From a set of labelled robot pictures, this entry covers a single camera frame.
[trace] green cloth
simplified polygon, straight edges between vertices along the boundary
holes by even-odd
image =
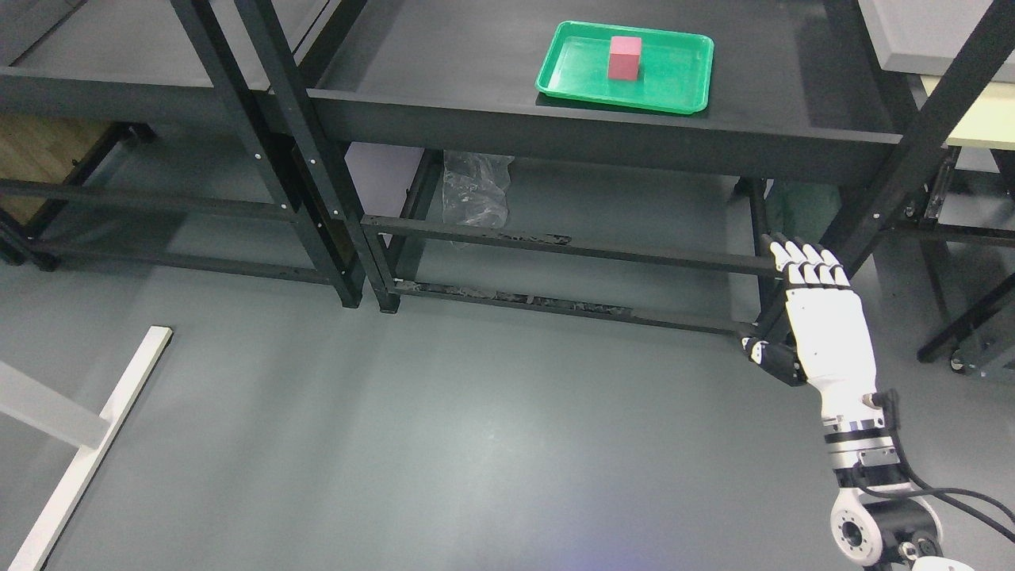
[[[768,225],[788,237],[816,243],[841,205],[838,187],[775,181],[765,198]]]

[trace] black cable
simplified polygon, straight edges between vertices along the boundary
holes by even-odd
[[[971,496],[973,498],[983,499],[984,501],[989,502],[992,505],[1000,506],[1002,508],[1002,511],[1004,511],[1006,515],[1010,513],[1011,510],[1009,510],[1007,507],[1004,507],[1004,504],[1001,504],[1001,502],[998,502],[997,500],[994,500],[989,496],[985,496],[984,494],[979,494],[977,492],[970,492],[969,490],[962,490],[961,488],[930,488],[927,490],[912,490],[907,492],[878,492],[876,490],[871,490],[867,485],[860,482],[860,479],[863,478],[863,471],[861,470],[861,466],[859,463],[853,467],[853,471],[854,471],[854,476],[856,477],[857,487],[860,488],[865,494],[868,494],[869,496],[873,496],[875,498],[884,498],[888,500],[917,498],[921,496],[933,496],[943,502],[948,502],[948,503],[956,502],[958,504],[961,504],[961,506],[955,506],[955,507],[975,517],[979,521],[986,523],[992,529],[1004,536],[1009,542],[1015,544],[1015,531],[1008,529],[1007,527],[999,523],[996,519],[977,510],[976,508],[964,502],[960,502],[958,500],[955,500],[954,498],[951,498],[950,496],[948,496],[948,494]]]
[[[1002,512],[1005,513],[1005,515],[1007,515],[1010,519],[1012,519],[1013,522],[1015,522],[1015,513],[1013,513],[1012,510],[1008,509],[1007,506],[1005,506],[998,500],[995,500],[994,498],[991,498],[986,494],[979,494],[978,492],[970,492],[969,490],[962,490],[960,488],[940,488],[940,489],[934,488],[933,486],[925,482],[922,478],[917,476],[917,473],[912,470],[912,467],[909,465],[908,458],[906,458],[905,456],[905,450],[902,448],[902,443],[898,437],[898,428],[900,426],[899,414],[898,414],[898,392],[896,392],[895,389],[889,389],[886,392],[880,394],[879,397],[881,397],[882,399],[879,400],[880,403],[878,403],[878,405],[881,406],[882,410],[884,411],[885,428],[887,429],[888,435],[891,438],[892,445],[895,447],[895,453],[898,455],[899,467],[901,468],[902,473],[910,481],[912,481],[913,484],[923,489],[923,493],[899,492],[892,494],[885,492],[875,492],[862,484],[860,485],[860,489],[863,490],[865,493],[868,493],[871,496],[877,498],[906,497],[898,494],[911,494],[911,496],[908,497],[933,496],[941,500],[942,502],[945,502],[946,504],[958,508],[959,510],[964,511],[965,513],[971,515],[972,517],[975,517],[979,521],[986,523],[995,531],[1004,536],[1012,543],[1015,543],[1015,533],[1013,533],[1011,530],[1009,530],[1007,527],[999,523],[991,516],[985,514],[984,512],[977,510],[976,508],[970,506],[969,504],[966,504],[961,500],[952,498],[951,496],[948,495],[950,493],[948,491],[954,490],[955,492],[952,493],[967,495],[973,498],[980,499],[985,502],[988,502],[991,505],[1000,509]]]

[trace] robotic arm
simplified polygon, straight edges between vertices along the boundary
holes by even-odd
[[[898,447],[894,395],[875,386],[867,320],[845,270],[820,245],[775,234],[768,246],[786,282],[796,349],[751,337],[741,344],[774,377],[821,394],[839,487],[829,519],[839,551],[869,571],[889,571],[893,563],[913,571],[972,571],[942,557],[941,521],[918,495],[923,492]],[[902,497],[907,492],[912,497]]]

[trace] wooden floor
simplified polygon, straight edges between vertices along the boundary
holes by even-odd
[[[0,177],[59,183],[109,123],[0,115]],[[0,196],[0,208],[26,222],[45,199]]]

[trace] black metal shelf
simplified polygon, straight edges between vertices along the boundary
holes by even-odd
[[[295,54],[310,51],[319,20],[338,4],[277,2]],[[235,7],[214,7],[250,88],[267,90]],[[159,0],[82,3],[12,65],[0,67],[0,111],[11,113],[233,127],[173,7]]]
[[[540,94],[565,19],[712,37],[708,106],[679,117]],[[857,185],[898,142],[894,101],[908,96],[868,44],[856,6],[820,0],[380,0],[310,94],[335,140]]]

